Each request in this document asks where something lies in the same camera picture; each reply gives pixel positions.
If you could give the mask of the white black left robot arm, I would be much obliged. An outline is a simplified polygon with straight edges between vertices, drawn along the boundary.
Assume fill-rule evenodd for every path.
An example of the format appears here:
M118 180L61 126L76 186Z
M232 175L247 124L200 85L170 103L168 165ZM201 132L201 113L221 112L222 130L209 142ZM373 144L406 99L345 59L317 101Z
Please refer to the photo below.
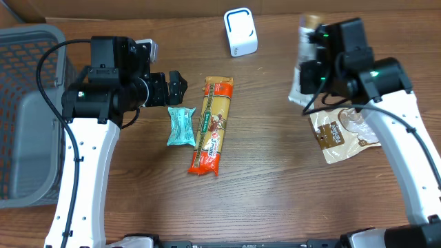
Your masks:
M65 158L56 213L46 247L105 247L104 210L114 148L126 112L178 105L187 81L177 71L153 73L151 39L88 39L91 61L61 97L54 115L65 132Z

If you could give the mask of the beige Pantree snack pouch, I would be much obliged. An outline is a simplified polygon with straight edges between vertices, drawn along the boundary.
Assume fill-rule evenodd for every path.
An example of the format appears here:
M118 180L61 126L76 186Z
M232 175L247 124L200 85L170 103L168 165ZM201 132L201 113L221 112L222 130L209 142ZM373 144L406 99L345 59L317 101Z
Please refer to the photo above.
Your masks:
M380 141L353 108L320 111L309 115L314 135L328 164L351 158Z

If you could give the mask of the white gold-capped cream tube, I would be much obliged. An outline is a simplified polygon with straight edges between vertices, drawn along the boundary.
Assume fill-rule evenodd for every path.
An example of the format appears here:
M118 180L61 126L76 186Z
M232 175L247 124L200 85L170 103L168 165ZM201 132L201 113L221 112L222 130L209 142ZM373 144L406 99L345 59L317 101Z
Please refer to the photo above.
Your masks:
M288 99L300 106L306 107L312 100L313 94L300 92L300 64L315 59L316 45L309 42L309 35L322 23L323 17L318 13L306 13L300 16L298 28L298 54L294 77Z

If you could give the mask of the teal snack packet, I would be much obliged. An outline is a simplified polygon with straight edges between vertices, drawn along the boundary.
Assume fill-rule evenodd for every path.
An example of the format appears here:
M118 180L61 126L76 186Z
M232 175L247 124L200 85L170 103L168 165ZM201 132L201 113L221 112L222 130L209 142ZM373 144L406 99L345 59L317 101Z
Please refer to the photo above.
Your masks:
M168 107L171 118L171 133L167 141L170 145L195 146L195 138L192 125L192 116L196 108Z

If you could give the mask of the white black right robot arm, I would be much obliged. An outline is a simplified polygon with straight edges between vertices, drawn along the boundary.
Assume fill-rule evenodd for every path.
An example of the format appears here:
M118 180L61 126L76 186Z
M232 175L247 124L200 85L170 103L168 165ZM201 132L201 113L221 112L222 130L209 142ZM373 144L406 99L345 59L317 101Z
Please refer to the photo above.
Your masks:
M340 237L341 247L439 247L440 155L424 126L413 85L400 62L375 60L364 24L355 18L319 24L306 34L315 50L300 64L300 91L325 93L353 108L377 136L399 183L408 225L360 229Z

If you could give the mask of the orange spaghetti pasta packet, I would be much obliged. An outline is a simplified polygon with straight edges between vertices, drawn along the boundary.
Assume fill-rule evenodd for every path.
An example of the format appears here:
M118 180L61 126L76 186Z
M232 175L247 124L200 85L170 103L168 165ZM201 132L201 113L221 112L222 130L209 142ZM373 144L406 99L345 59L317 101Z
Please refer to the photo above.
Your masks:
M234 80L230 77L208 76L205 78L203 106L188 173L203 175L213 172L218 174L233 89Z

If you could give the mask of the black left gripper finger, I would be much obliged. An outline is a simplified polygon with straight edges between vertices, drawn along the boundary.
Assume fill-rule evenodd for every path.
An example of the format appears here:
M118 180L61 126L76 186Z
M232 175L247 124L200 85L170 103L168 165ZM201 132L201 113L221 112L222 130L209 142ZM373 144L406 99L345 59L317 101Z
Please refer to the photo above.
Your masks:
M187 81L177 70L169 72L169 93L185 93L187 90Z
M180 105L183 101L183 95L180 91L172 92L170 91L168 97L168 105Z

